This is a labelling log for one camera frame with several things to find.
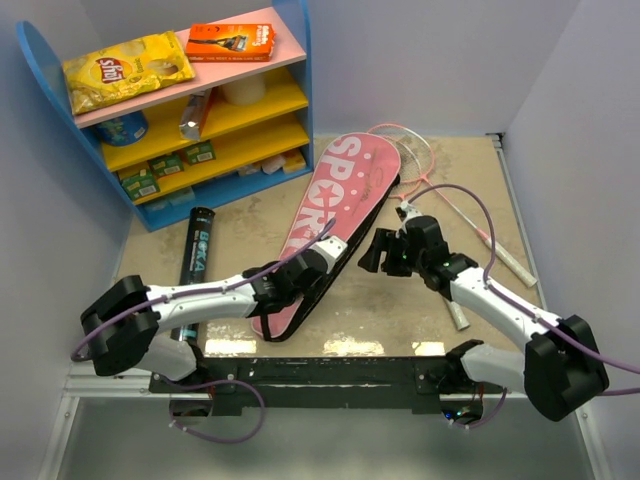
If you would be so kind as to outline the pink badminton racket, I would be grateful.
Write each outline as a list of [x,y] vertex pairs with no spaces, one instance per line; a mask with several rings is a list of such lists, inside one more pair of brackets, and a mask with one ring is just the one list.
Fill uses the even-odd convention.
[[[408,200],[419,188],[428,183],[428,173],[433,166],[433,155],[430,148],[422,153],[417,148],[408,146],[400,140],[393,141],[401,159],[400,183],[393,189],[391,197],[399,201]],[[444,299],[451,319],[457,331],[467,329],[470,324],[462,308],[455,302]]]
[[[430,176],[436,164],[436,156],[433,148],[424,137],[407,127],[394,123],[381,123],[375,125],[368,130],[368,133],[382,137],[390,141],[392,144],[394,140],[400,140],[410,147],[417,148],[422,153],[426,153],[427,148],[430,148],[434,160],[431,171],[428,173],[428,183],[424,187],[432,185]],[[497,240],[494,240],[488,232],[479,227],[445,194],[441,193],[440,191],[437,191],[437,194],[462,220],[464,220],[471,227],[471,229],[475,232],[478,238],[485,244],[488,249],[492,247],[495,248],[496,256],[502,261],[504,265],[506,265],[511,270],[513,274],[518,277],[518,279],[527,288],[532,288],[537,284],[537,279]]]

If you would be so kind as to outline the pink SPORT racket bag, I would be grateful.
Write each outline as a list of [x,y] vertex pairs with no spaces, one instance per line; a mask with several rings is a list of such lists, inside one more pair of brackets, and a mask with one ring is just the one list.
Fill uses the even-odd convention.
[[332,141],[321,154],[302,197],[280,257],[301,248],[335,219],[330,233],[347,243],[347,251],[331,274],[284,310],[251,326],[270,342],[290,338],[327,293],[349,262],[399,182],[401,157],[388,140],[369,133],[351,133]]

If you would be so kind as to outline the black BOKA shuttlecock tube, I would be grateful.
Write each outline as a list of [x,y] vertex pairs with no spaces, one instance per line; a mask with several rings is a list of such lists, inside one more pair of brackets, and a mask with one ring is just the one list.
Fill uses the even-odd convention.
[[180,285],[205,281],[214,218],[215,212],[209,208],[191,209],[181,265]]

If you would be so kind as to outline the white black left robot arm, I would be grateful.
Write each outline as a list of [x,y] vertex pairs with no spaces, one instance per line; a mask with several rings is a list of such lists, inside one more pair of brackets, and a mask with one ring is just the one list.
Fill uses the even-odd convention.
[[139,368],[196,392],[207,380],[199,350],[188,340],[167,337],[168,331],[226,318],[267,322],[327,279],[340,254],[336,243],[321,241],[283,260],[202,284],[147,286],[140,276],[127,276],[82,313],[85,341],[72,358],[91,362],[99,377]]

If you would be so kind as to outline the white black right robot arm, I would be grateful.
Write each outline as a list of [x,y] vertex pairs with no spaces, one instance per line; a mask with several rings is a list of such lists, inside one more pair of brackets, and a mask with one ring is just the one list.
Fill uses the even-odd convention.
[[559,421],[609,387],[584,319],[562,319],[487,277],[474,260],[450,252],[431,216],[407,219],[397,231],[377,229],[358,265],[394,277],[419,275],[427,288],[482,317],[518,347],[517,352],[486,343],[458,347],[457,361],[445,369],[456,392],[491,383],[525,394],[545,418]]

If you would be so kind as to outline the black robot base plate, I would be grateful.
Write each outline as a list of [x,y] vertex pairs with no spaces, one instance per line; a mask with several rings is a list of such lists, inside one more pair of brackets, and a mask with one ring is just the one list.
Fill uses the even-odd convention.
[[230,357],[207,358],[204,364],[204,371],[178,387],[155,375],[150,390],[186,394],[188,386],[222,380],[193,392],[202,396],[198,415],[238,416],[258,407],[256,395],[241,385],[247,383],[269,408],[409,410],[460,424],[480,420],[488,412],[484,395],[500,392],[466,379],[445,356]]

